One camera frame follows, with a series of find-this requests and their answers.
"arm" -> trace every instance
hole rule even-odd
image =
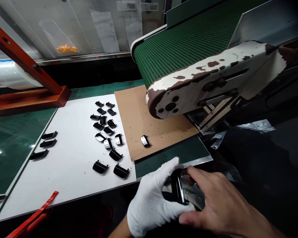
[[[253,206],[222,173],[208,173],[189,166],[188,174],[205,196],[201,212],[183,213],[179,222],[232,237],[285,237]]]
[[[121,223],[116,229],[110,234],[109,238],[130,238],[132,237],[128,227],[127,215],[123,218]]]

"green table surface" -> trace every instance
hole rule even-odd
[[[69,100],[89,98],[143,85],[143,80],[72,89]],[[56,108],[0,117],[0,194],[6,193],[35,146]],[[208,156],[197,136],[188,138],[135,162],[136,176],[155,171],[175,156],[181,163]]]

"white board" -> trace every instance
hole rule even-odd
[[[115,150],[123,154],[119,165],[130,171],[126,179],[113,173],[117,162],[109,156],[109,151],[103,143],[95,139],[99,131],[93,124],[97,121],[89,117],[92,114],[99,115],[96,101],[116,105],[113,108],[117,112],[116,115],[111,116],[108,112],[105,115],[107,120],[113,119],[117,124],[113,129],[115,134],[111,136],[111,142]],[[134,162],[130,160],[114,94],[68,101],[65,107],[57,110],[45,133],[54,131],[58,132],[55,146],[48,149],[49,153],[44,159],[28,162],[0,212],[0,220],[39,209],[54,191],[58,191],[59,194],[52,205],[136,181]],[[125,143],[121,147],[115,144],[115,135],[118,133],[123,135]],[[38,146],[35,152],[43,150]],[[109,165],[103,175],[93,170],[97,160]]]

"gloved hand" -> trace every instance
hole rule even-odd
[[[135,238],[144,237],[147,231],[177,219],[184,212],[195,211],[191,203],[185,206],[167,201],[162,196],[161,190],[167,178],[180,167],[179,158],[174,157],[141,179],[127,211],[128,227]]]

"cardboard sheet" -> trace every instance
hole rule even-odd
[[[146,104],[144,85],[115,92],[116,101],[122,119],[130,159],[141,159],[161,149],[178,143],[195,134],[198,130],[184,115],[159,120],[152,117]],[[147,135],[150,148],[145,148],[140,140]]]

